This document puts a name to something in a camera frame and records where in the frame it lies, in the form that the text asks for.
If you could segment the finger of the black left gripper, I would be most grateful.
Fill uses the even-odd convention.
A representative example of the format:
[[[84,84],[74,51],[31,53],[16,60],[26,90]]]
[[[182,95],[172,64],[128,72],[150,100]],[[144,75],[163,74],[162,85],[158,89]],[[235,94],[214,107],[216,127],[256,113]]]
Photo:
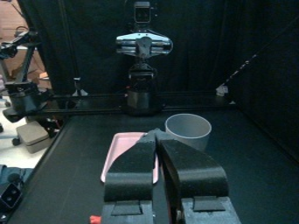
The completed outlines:
[[[144,58],[144,41],[143,38],[135,40],[135,56],[140,59]]]
[[[148,37],[144,37],[144,57],[151,57],[151,47],[152,47],[152,39]]]

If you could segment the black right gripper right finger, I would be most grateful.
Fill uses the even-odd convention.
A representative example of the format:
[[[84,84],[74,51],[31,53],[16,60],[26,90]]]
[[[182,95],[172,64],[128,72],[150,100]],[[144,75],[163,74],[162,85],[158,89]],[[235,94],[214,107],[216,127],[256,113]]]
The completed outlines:
[[[228,196],[230,187],[219,163],[160,130],[155,140],[171,209],[183,210],[183,201],[190,200],[194,212],[224,212],[220,199]]]

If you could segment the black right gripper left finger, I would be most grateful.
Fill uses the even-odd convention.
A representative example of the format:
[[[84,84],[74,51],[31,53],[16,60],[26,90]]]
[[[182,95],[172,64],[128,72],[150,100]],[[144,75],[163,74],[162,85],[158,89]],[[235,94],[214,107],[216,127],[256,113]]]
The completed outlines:
[[[151,207],[158,181],[155,133],[116,133],[102,171],[106,207],[112,215],[143,215]]]

